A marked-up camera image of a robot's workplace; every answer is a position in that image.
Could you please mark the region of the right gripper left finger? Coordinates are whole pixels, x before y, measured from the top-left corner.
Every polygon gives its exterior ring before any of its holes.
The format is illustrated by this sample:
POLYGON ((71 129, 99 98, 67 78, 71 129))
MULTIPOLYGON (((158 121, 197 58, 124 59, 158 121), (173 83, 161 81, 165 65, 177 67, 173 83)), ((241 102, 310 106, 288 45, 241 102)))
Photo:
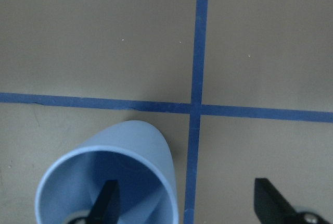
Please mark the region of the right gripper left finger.
POLYGON ((118 223, 120 217, 120 190, 117 180, 108 180, 100 191, 87 223, 118 223))

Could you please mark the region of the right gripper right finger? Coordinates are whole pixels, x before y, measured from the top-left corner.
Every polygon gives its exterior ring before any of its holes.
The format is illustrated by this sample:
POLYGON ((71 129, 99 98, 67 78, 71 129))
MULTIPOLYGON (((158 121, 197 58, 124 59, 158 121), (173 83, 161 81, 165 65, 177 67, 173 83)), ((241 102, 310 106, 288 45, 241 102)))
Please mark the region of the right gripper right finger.
POLYGON ((264 224, 329 223, 312 211, 296 211, 267 178, 255 178, 253 205, 264 224))

